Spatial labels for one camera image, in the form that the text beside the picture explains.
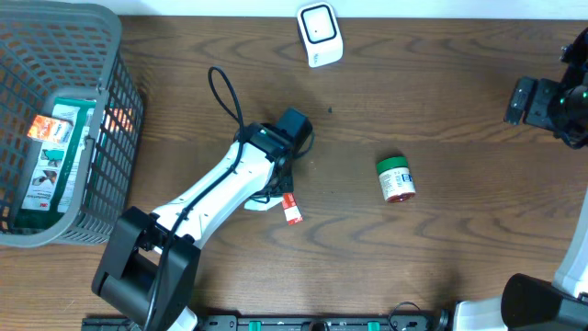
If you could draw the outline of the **green lid cream jar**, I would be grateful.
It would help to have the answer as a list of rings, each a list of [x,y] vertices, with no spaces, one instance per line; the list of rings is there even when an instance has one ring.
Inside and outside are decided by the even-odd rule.
[[[376,164],[376,169],[385,201],[405,201],[416,194],[408,161],[404,156],[384,159]]]

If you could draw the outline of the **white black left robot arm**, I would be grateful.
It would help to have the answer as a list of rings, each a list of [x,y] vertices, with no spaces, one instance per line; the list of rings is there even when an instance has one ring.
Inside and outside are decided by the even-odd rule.
[[[266,211],[293,190],[292,164],[313,139],[288,108],[275,124],[236,133],[226,155],[194,186],[150,213],[131,207],[115,223],[92,282],[94,294],[142,330],[195,330],[189,309],[200,253],[240,206]]]

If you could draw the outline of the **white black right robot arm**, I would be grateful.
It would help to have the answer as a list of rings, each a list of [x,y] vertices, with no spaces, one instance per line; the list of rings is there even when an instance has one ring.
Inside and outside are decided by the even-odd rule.
[[[503,120],[550,131],[572,150],[587,146],[587,31],[561,48],[567,64],[557,82],[520,78]],[[433,324],[434,330],[579,330],[587,328],[587,203],[573,238],[551,281],[513,275],[503,293],[459,302]]]

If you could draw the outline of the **white teal wipes packet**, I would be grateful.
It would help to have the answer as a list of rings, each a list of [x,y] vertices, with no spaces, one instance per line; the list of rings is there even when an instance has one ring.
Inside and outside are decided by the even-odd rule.
[[[248,211],[269,211],[280,205],[286,217],[288,225],[303,221],[302,214],[292,193],[284,193],[270,198],[250,198],[244,204]]]

